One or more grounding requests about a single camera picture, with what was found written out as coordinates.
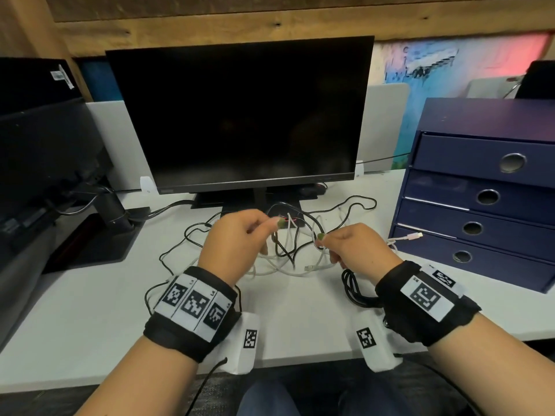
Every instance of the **wooden beam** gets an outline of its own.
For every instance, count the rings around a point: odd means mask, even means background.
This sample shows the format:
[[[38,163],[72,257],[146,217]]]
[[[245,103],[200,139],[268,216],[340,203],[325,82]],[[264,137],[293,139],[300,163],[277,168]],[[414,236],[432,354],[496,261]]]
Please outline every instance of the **wooden beam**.
[[[92,100],[45,0],[0,0],[0,28],[0,55],[64,59],[83,97]]]
[[[551,38],[547,41],[542,60],[555,60],[555,35],[551,35]]]
[[[46,0],[54,21],[138,19],[464,0]]]
[[[474,0],[58,23],[73,56],[106,50],[337,36],[377,40],[555,29],[555,0]]]

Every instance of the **green fingernail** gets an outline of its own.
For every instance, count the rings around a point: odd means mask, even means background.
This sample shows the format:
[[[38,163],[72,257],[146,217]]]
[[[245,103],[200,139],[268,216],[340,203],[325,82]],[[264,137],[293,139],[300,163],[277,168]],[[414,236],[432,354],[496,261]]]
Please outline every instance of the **green fingernail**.
[[[287,228],[287,222],[285,221],[285,219],[283,217],[280,220],[277,221],[277,227],[278,227],[278,229]]]

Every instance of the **person's right hand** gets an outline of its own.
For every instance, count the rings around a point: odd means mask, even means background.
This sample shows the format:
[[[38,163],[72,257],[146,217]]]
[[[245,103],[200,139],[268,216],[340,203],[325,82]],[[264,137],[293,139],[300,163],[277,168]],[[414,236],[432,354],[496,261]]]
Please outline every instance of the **person's right hand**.
[[[329,232],[316,244],[329,249],[332,263],[364,274],[374,285],[403,262],[376,231],[363,223]]]

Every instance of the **drawer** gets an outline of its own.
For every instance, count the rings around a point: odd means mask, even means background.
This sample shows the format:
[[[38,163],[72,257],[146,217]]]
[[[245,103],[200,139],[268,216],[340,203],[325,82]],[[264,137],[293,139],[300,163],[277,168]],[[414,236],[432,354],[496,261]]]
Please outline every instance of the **drawer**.
[[[424,133],[413,167],[425,171],[555,188],[555,144]]]
[[[394,237],[413,233],[395,227]],[[492,279],[546,293],[555,280],[555,266],[453,239],[424,234],[413,241],[397,241],[399,251],[451,265]]]
[[[555,262],[555,230],[402,200],[396,223]]]
[[[478,180],[410,169],[404,197],[551,224],[555,226],[555,190]]]

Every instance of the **person's left hand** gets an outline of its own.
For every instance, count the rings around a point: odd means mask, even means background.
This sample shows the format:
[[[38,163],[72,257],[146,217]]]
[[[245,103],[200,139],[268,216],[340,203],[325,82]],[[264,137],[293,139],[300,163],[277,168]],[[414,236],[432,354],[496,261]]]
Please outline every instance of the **person's left hand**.
[[[280,219],[256,209],[225,215],[210,229],[198,266],[234,286],[253,266],[258,253],[267,251],[266,240],[278,230]]]

